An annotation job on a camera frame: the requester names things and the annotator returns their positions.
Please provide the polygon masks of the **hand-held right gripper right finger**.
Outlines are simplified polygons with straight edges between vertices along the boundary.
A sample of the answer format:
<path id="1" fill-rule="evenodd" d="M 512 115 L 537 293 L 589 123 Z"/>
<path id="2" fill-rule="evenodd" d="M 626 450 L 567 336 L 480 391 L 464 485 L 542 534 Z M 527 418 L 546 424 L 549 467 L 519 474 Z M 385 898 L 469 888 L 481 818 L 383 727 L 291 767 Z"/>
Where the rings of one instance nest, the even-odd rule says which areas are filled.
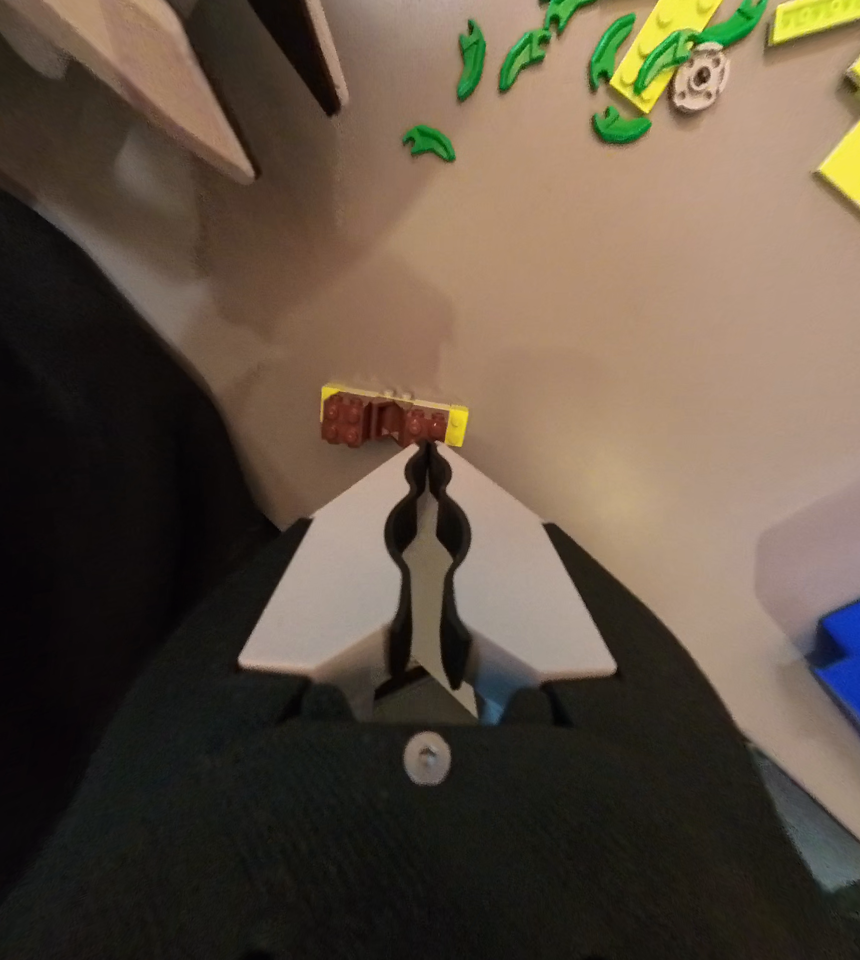
<path id="1" fill-rule="evenodd" d="M 441 664 L 497 724 L 520 690 L 615 676 L 617 664 L 548 526 L 445 445 L 427 448 L 436 539 L 450 564 L 439 619 Z"/>

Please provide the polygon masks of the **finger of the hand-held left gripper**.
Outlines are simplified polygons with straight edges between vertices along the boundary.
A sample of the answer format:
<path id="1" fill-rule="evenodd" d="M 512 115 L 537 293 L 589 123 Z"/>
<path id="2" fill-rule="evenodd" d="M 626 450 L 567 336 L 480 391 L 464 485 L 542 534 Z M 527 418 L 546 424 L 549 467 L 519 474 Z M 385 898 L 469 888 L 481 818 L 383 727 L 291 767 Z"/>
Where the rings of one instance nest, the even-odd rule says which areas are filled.
<path id="1" fill-rule="evenodd" d="M 333 117 L 349 102 L 349 93 L 326 15 L 320 1 L 249 1 L 307 90 Z"/>
<path id="2" fill-rule="evenodd" d="M 183 148 L 241 185 L 256 174 L 163 1 L 0 1 L 0 34 L 39 74 L 78 63 Z"/>

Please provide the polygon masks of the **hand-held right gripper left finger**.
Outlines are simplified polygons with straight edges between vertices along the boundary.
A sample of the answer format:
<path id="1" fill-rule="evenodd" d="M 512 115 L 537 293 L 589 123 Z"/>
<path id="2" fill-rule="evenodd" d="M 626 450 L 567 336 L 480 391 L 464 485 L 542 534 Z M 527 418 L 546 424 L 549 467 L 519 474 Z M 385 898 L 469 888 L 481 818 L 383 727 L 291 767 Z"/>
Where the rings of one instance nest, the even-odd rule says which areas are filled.
<path id="1" fill-rule="evenodd" d="M 245 671 L 332 685 L 367 719 L 412 648 L 413 542 L 428 444 L 405 448 L 298 524 L 302 538 L 239 654 Z"/>

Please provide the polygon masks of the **yellow and brown lego assembly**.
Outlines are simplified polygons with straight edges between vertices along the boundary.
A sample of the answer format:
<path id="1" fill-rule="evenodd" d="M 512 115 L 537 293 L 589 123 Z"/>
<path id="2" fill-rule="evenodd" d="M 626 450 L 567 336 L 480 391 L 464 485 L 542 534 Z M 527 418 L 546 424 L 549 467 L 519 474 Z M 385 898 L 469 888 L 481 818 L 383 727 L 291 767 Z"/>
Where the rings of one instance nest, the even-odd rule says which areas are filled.
<path id="1" fill-rule="evenodd" d="M 319 424 L 320 424 L 321 414 L 322 414 L 322 402 L 331 394 L 334 394 L 335 392 L 340 392 L 340 391 L 351 393 L 351 394 L 355 393 L 356 395 L 366 397 L 370 400 L 380 399 L 380 398 L 381 399 L 385 398 L 387 400 L 389 399 L 391 401 L 393 400 L 394 402 L 398 402 L 401 406 L 405 406 L 408 409 L 415 406 L 415 407 L 420 407 L 425 409 L 448 410 L 449 426 L 447 430 L 446 440 L 445 442 L 443 442 L 443 444 L 446 444 L 449 447 L 458 449 L 462 447 L 464 443 L 468 422 L 469 422 L 469 410 L 465 406 L 461 406 L 460 404 L 441 403 L 436 401 L 426 401 L 426 400 L 422 401 L 421 399 L 418 400 L 417 398 L 414 398 L 411 394 L 407 394 L 407 393 L 399 394 L 392 390 L 389 390 L 389 391 L 385 390 L 381 392 L 375 391 L 375 390 L 374 391 L 363 390 L 363 389 L 357 389 L 357 388 L 345 386 L 340 383 L 327 383 L 322 386 L 320 390 L 320 402 L 319 402 Z M 392 438 L 381 439 L 381 441 L 384 441 L 384 440 L 395 442 Z"/>

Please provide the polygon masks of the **person's black clothing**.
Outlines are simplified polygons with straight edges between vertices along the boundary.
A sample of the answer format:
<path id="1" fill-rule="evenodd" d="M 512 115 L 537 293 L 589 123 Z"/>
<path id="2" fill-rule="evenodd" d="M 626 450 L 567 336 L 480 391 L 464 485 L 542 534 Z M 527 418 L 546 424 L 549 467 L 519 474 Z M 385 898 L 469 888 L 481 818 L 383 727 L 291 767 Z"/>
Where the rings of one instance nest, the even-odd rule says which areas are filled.
<path id="1" fill-rule="evenodd" d="M 0 188 L 0 901 L 146 660 L 270 530 L 208 390 Z"/>

